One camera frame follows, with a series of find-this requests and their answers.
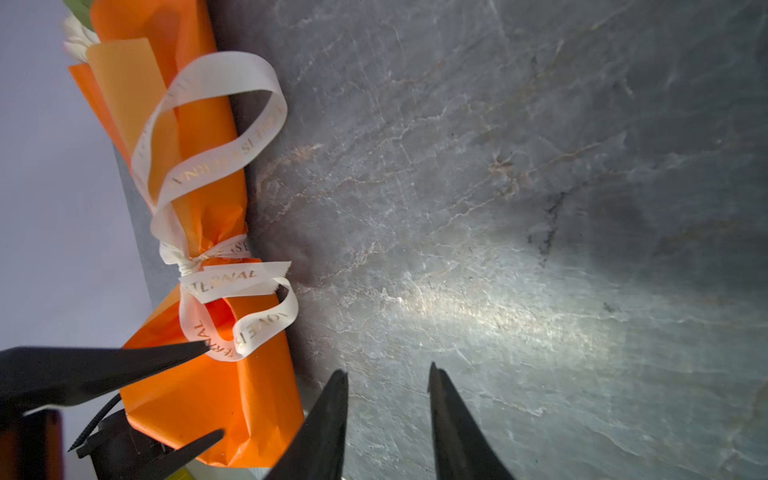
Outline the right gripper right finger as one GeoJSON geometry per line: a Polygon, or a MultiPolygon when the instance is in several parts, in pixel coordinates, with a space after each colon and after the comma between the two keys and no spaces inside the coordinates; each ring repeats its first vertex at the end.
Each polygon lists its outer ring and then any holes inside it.
{"type": "Polygon", "coordinates": [[[430,366],[428,392],[437,479],[506,479],[497,457],[447,372],[430,366]]]}

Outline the cream fake rose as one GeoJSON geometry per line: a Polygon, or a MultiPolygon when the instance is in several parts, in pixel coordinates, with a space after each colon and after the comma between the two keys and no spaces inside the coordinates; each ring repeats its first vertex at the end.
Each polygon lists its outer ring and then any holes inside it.
{"type": "Polygon", "coordinates": [[[66,40],[64,49],[79,63],[88,63],[87,51],[100,43],[98,35],[83,25],[80,20],[70,13],[63,21],[66,40]]]}

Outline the orange wrapping paper sheet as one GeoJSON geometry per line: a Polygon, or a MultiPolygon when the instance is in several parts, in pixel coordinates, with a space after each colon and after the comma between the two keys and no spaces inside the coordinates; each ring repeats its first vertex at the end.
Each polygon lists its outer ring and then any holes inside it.
{"type": "MultiPolygon", "coordinates": [[[[88,49],[88,63],[78,62],[71,74],[131,174],[145,123],[173,80],[196,59],[227,51],[217,48],[202,1],[73,1],[70,9],[100,39],[88,49]]],[[[172,168],[242,135],[269,98],[266,91],[234,94],[161,114],[151,143],[151,197],[158,197],[172,168]]],[[[191,256],[240,234],[248,238],[246,166],[173,201],[191,256]]],[[[277,306],[289,289],[280,286],[266,296],[220,299],[206,308],[220,336],[230,340],[237,320],[277,306]]],[[[180,326],[180,290],[179,272],[178,286],[128,340],[128,348],[195,342],[180,326]]],[[[286,329],[238,362],[219,362],[207,352],[123,388],[130,425],[171,447],[224,429],[223,439],[201,455],[203,463],[229,468],[274,465],[304,419],[286,329]]]]}

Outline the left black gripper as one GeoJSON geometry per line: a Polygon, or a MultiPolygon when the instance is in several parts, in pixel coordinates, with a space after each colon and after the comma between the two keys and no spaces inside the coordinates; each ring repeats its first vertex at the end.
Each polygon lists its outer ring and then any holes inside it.
{"type": "MultiPolygon", "coordinates": [[[[205,355],[195,341],[143,349],[15,347],[1,352],[1,412],[74,406],[205,355]]],[[[172,479],[221,441],[214,430],[179,450],[131,427],[120,410],[68,452],[58,410],[26,415],[1,433],[3,479],[172,479]]]]}

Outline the white ribbon strip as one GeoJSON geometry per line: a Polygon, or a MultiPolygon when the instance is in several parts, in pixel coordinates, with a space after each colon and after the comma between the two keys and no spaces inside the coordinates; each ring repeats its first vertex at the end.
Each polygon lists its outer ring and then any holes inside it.
{"type": "Polygon", "coordinates": [[[179,322],[182,332],[190,341],[207,341],[208,356],[219,362],[238,362],[246,358],[296,320],[298,301],[286,278],[291,264],[288,261],[255,262],[244,234],[227,239],[198,256],[191,256],[172,203],[243,169],[277,136],[286,117],[287,103],[269,62],[258,55],[238,51],[204,55],[186,66],[173,80],[146,121],[132,156],[131,175],[153,215],[151,232],[160,242],[160,255],[165,263],[177,266],[180,272],[179,322]],[[159,116],[200,100],[256,91],[266,91],[270,98],[244,133],[172,168],[158,197],[153,199],[148,191],[148,180],[153,163],[151,143],[159,116]],[[235,297],[266,296],[280,286],[289,289],[281,303],[237,320],[232,328],[232,339],[225,340],[220,336],[206,308],[208,303],[235,297]]]}

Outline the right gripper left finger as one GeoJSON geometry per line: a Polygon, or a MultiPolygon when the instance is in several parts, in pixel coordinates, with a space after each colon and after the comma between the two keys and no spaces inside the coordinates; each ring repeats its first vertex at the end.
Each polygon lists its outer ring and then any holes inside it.
{"type": "Polygon", "coordinates": [[[265,479],[341,479],[348,399],[348,374],[336,370],[293,441],[265,479]]]}

